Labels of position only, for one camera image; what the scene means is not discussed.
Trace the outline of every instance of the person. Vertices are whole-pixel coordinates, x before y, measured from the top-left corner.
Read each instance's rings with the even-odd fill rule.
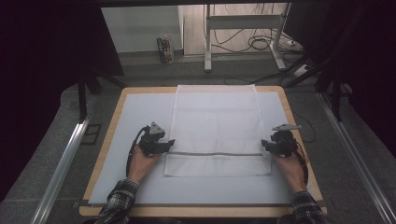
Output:
[[[293,211],[292,216],[281,217],[278,223],[333,223],[329,217],[321,211],[317,202],[312,198],[309,192],[307,192],[304,183],[303,168],[298,158],[294,154],[287,158],[276,154],[272,155],[290,185],[291,206]],[[134,148],[134,154],[131,159],[127,178],[119,180],[116,187],[107,196],[107,203],[98,217],[88,220],[84,222],[84,224],[128,223],[130,220],[128,214],[133,207],[134,196],[136,195],[139,183],[150,172],[151,168],[160,157],[161,154],[147,157],[142,149],[136,146]],[[166,222],[182,223],[177,220],[168,220]]]

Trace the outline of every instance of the cord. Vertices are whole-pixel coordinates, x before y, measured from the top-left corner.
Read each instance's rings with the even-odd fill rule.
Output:
[[[317,132],[315,131],[315,129],[314,129],[314,127],[312,126],[311,122],[309,122],[308,119],[305,119],[303,116],[299,115],[297,112],[295,112],[295,111],[292,110],[292,109],[291,109],[291,112],[293,112],[293,114],[297,115],[297,116],[300,117],[301,119],[305,120],[305,121],[308,123],[308,125],[311,127],[312,132],[314,133],[314,137],[313,137],[312,140],[304,140],[304,139],[303,139],[303,142],[304,142],[304,143],[314,143],[314,142],[316,142],[316,141],[317,141]]]
[[[300,161],[301,166],[303,167],[304,183],[305,183],[305,185],[307,185],[308,184],[308,167],[306,166],[305,155],[304,155],[303,148],[301,147],[301,145],[298,142],[296,142],[296,143],[297,143],[298,147],[301,149],[303,156],[301,156],[297,150],[293,150],[293,153],[294,153],[294,155],[297,156],[298,160]]]
[[[131,149],[129,150],[129,153],[128,153],[128,161],[126,162],[126,176],[128,176],[128,174],[129,174],[129,167],[130,167],[130,164],[131,164],[132,156],[134,155],[134,148],[136,147],[137,139],[139,138],[140,134],[141,134],[143,131],[146,131],[146,130],[147,130],[147,128],[149,129],[149,126],[146,126],[146,127],[142,128],[142,129],[139,131],[139,133],[137,134],[137,136],[136,136],[136,138],[134,139],[134,141],[132,142]]]
[[[239,80],[239,81],[244,81],[244,82],[246,82],[247,84],[245,84],[245,85],[252,85],[252,84],[260,83],[260,82],[262,82],[262,81],[264,81],[264,80],[267,80],[267,79],[270,79],[270,78],[274,78],[274,77],[279,77],[279,76],[281,76],[281,77],[280,77],[280,81],[278,81],[278,83],[277,83],[278,86],[281,86],[281,80],[283,79],[283,77],[284,77],[285,75],[287,75],[288,73],[290,73],[290,71],[292,71],[293,69],[295,69],[296,66],[297,66],[298,64],[300,64],[302,61],[306,60],[306,58],[307,58],[306,55],[303,56],[303,57],[300,58],[297,62],[293,63],[293,64],[292,64],[287,70],[285,70],[285,71],[282,71],[282,72],[279,72],[279,73],[275,73],[275,74],[272,74],[272,75],[269,75],[269,76],[266,76],[266,77],[261,77],[261,78],[258,78],[258,79],[256,79],[256,80],[245,80],[245,79],[242,79],[242,78],[239,78],[239,77],[226,77],[226,78],[224,78],[223,82],[224,82],[225,85],[231,85],[230,83],[228,83],[227,80],[232,80],[232,79],[234,79],[234,80]]]
[[[308,55],[303,55],[303,57],[301,57],[297,62],[293,63],[293,64],[289,67],[288,72],[285,74],[285,76],[282,76],[282,77],[279,78],[279,80],[277,81],[276,85],[277,85],[277,86],[280,86],[280,87],[283,87],[283,86],[282,86],[283,79],[284,79],[287,75],[293,74],[295,71],[297,71],[297,70],[298,70],[297,65],[303,64],[307,59],[308,59]]]
[[[255,8],[253,8],[253,10],[251,11],[250,14],[253,14],[254,11],[258,10],[260,8],[260,4],[257,4]],[[216,14],[216,5],[214,5],[213,7],[213,13],[214,15]],[[204,5],[204,10],[203,10],[203,17],[205,17],[205,5]],[[205,20],[203,22],[203,26],[204,26],[204,37],[206,39],[206,33],[205,33]],[[244,31],[245,29],[241,29],[239,31],[237,31],[235,34],[233,34],[231,37],[229,37],[228,39],[226,39],[225,41],[219,41],[218,37],[217,37],[217,32],[216,30],[214,30],[214,34],[215,34],[215,39],[218,42],[218,45],[214,45],[212,44],[212,47],[216,47],[216,48],[220,48],[220,49],[225,49],[227,51],[230,52],[236,52],[236,53],[240,53],[240,52],[245,52],[249,49],[255,49],[255,50],[265,50],[267,48],[269,48],[270,42],[265,38],[265,37],[269,37],[269,36],[265,36],[265,35],[256,35],[257,29],[254,30],[254,34],[251,35],[251,37],[249,38],[249,40],[247,41],[248,47],[246,49],[240,49],[240,50],[233,50],[233,49],[227,49],[224,48],[223,46],[221,46],[224,43],[227,43],[228,41],[232,40],[236,35],[240,34],[242,31]],[[264,47],[256,47],[255,44],[257,42],[264,42],[266,43],[266,45]]]

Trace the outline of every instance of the hand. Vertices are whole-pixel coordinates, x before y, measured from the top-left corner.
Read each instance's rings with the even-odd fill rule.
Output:
[[[303,155],[300,149],[298,149],[298,152],[300,155]],[[276,160],[276,163],[279,165],[283,175],[288,180],[291,193],[306,191],[303,167],[297,156],[291,154],[291,156],[284,158],[274,153],[272,153],[272,155]]]
[[[129,166],[128,179],[140,183],[160,157],[161,154],[148,157],[139,146],[136,146]]]

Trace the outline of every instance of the white wall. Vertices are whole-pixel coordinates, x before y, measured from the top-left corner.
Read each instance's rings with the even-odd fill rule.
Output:
[[[175,49],[183,49],[182,12],[177,9],[177,6],[104,7],[102,12],[116,51],[137,52],[158,50],[156,41],[161,32],[172,36]]]

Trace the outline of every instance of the person's right hand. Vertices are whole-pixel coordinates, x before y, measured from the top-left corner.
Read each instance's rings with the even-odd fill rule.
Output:
[[[291,156],[284,158],[274,153],[271,153],[276,160],[280,170],[289,182],[291,193],[297,193],[300,191],[306,191],[304,183],[304,171],[300,164],[297,156],[291,154]]]

